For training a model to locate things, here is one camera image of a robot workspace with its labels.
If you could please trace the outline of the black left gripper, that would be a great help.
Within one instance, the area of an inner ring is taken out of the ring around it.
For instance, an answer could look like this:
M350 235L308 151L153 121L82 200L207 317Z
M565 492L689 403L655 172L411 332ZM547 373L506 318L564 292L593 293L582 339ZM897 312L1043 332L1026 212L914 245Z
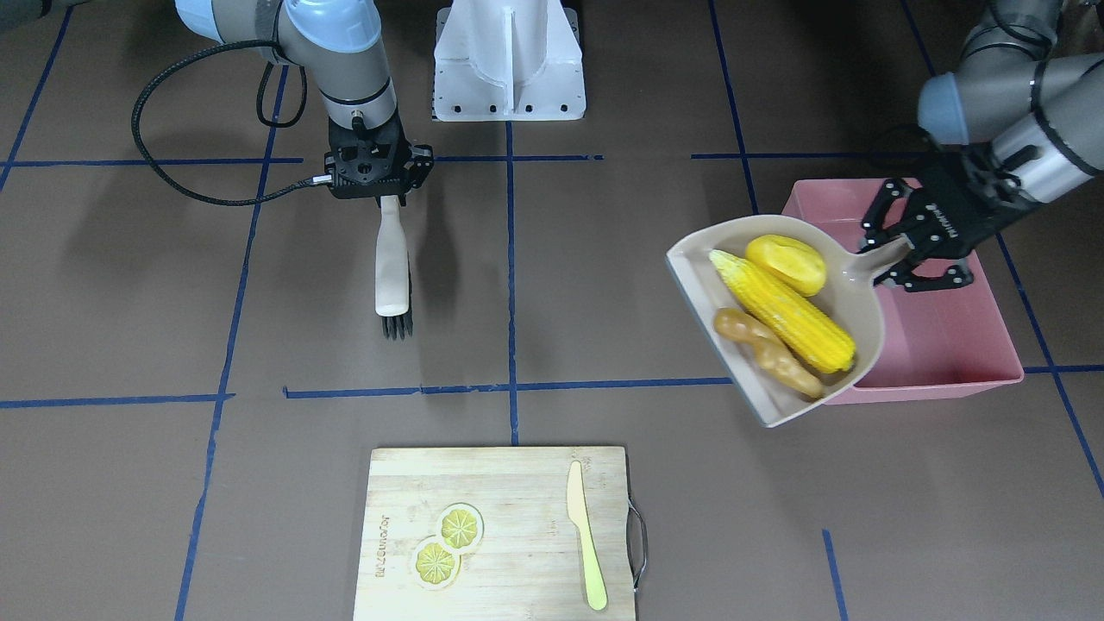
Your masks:
M906 241L907 251L875 275L907 293L969 286L966 259L978 244L1036 211L1018 178L986 150L933 152L915 173L881 181L861 220L863 253Z

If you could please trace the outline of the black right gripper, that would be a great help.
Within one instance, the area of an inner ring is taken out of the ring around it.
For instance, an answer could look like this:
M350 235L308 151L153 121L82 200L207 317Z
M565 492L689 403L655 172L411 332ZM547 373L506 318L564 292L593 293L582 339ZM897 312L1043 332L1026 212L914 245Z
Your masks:
M336 199L405 196L424 185L435 165L431 146L411 144L399 116L374 129L360 119L351 129L330 119L328 141L323 173Z

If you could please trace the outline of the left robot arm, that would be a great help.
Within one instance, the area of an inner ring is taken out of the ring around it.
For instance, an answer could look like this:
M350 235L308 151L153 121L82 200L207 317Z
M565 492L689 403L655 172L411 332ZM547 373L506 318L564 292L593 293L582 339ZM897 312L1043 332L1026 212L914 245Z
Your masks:
M906 131L916 185L887 179L861 220L873 284L919 293L973 283L967 255L1101 176L1098 53L1054 56L1060 1L988 1L958 69L928 78Z

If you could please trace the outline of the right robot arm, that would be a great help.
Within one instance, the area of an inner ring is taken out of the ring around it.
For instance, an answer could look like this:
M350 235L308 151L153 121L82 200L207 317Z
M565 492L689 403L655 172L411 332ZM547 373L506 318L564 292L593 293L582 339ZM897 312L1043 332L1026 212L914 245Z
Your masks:
M405 197L429 176L427 145L404 134L397 91L372 1L178 1L182 23L198 35L250 43L276 66L299 66L314 78L328 115L323 173L336 199Z

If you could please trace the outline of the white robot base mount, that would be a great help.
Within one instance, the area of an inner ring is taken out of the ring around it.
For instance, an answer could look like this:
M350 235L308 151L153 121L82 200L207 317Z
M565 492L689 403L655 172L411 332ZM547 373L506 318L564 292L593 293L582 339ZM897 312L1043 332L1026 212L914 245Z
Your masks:
M576 1L454 1L438 10L437 122L576 122L587 110Z

